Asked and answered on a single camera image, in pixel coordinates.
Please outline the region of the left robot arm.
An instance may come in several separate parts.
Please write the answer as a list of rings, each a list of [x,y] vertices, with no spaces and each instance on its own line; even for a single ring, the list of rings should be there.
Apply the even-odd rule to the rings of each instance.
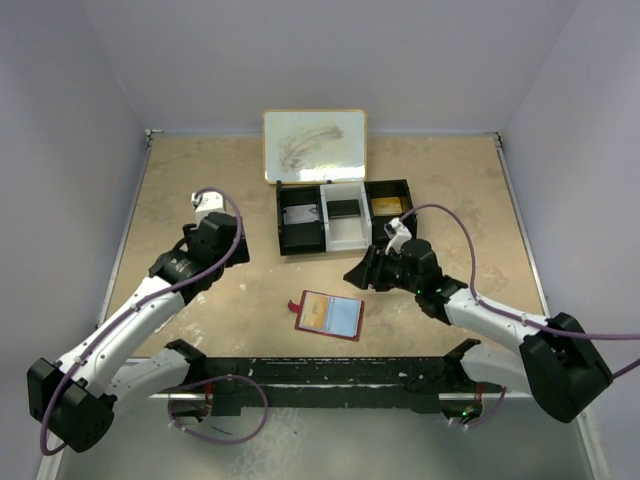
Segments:
[[[164,390],[194,392],[206,378],[207,357],[184,340],[166,344],[134,366],[126,362],[225,269],[250,259],[240,216],[213,212],[183,227],[182,238],[159,255],[137,289],[109,319],[55,361],[38,359],[27,371],[28,406],[48,439],[77,453],[92,448],[130,406]]]

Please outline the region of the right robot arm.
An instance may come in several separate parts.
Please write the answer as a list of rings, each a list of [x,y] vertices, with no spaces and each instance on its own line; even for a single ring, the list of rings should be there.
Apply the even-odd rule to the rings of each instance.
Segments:
[[[399,252],[370,247],[343,278],[361,290],[407,291],[428,317],[499,344],[498,350],[476,344],[445,366],[456,391],[493,383],[530,395],[553,419],[569,423],[613,382],[574,317],[545,319],[474,296],[466,283],[443,274],[425,240],[410,240]]]

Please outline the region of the black white three-bin organizer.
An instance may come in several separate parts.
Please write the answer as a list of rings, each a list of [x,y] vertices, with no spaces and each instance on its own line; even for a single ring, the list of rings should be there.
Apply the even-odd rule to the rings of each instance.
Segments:
[[[413,208],[405,179],[276,186],[279,252],[311,255],[383,247],[385,225]]]

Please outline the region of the red card holder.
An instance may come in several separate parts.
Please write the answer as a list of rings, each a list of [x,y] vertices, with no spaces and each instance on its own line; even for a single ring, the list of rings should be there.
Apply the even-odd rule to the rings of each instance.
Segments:
[[[307,330],[299,326],[301,305],[307,292],[323,294],[330,298],[326,325],[323,331]],[[296,315],[294,328],[298,331],[352,342],[357,342],[360,338],[365,310],[365,302],[362,300],[303,290],[298,301],[288,301],[287,308]]]

